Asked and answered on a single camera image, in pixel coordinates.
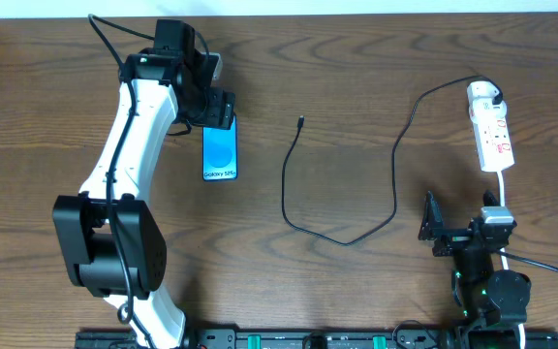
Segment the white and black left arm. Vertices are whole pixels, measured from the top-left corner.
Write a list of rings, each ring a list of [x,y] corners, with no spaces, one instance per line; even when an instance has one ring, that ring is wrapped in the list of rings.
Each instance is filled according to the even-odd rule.
[[[71,282],[105,300],[124,330],[84,331],[78,348],[199,348],[164,285],[167,244],[149,207],[164,140],[202,130],[203,178],[237,176],[235,97],[216,85],[218,53],[181,20],[160,19],[150,46],[117,59],[119,101],[101,156],[52,210]]]

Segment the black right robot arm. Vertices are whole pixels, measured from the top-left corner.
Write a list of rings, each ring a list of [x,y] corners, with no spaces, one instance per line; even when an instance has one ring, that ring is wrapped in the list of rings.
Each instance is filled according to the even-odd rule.
[[[518,348],[519,326],[527,321],[531,281],[523,273],[494,269],[491,255],[509,244],[516,222],[489,191],[483,194],[480,215],[466,228],[445,226],[432,193],[424,201],[420,240],[433,243],[435,257],[451,257],[451,289],[465,311],[465,323],[444,335],[445,348]]]

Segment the blue screen Galaxy smartphone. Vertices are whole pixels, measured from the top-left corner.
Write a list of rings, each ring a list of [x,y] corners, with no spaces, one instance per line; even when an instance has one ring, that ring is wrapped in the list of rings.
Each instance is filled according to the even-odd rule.
[[[202,179],[235,180],[238,177],[237,121],[229,130],[202,130]]]

